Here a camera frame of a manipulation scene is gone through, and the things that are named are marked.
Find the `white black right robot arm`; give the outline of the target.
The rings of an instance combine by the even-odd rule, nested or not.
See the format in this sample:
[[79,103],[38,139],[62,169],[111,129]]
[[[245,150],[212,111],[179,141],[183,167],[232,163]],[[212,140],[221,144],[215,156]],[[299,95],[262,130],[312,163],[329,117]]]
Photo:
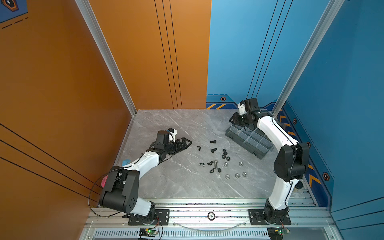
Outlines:
[[279,151],[274,162],[276,182],[264,210],[256,215],[268,225],[286,224],[289,221],[288,202],[299,181],[309,166],[309,147],[292,138],[267,110],[261,109],[256,98],[243,100],[239,111],[230,118],[230,123],[258,128]]

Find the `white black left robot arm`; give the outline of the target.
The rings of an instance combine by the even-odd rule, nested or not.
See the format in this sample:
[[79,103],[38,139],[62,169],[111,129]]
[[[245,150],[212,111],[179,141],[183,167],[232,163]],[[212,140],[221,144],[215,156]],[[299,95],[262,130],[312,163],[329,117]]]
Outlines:
[[114,166],[106,175],[100,206],[137,217],[147,225],[151,224],[156,218],[156,207],[153,202],[139,197],[140,179],[149,170],[166,161],[167,156],[174,156],[191,144],[192,141],[184,137],[163,143],[153,142],[133,163],[122,167]]

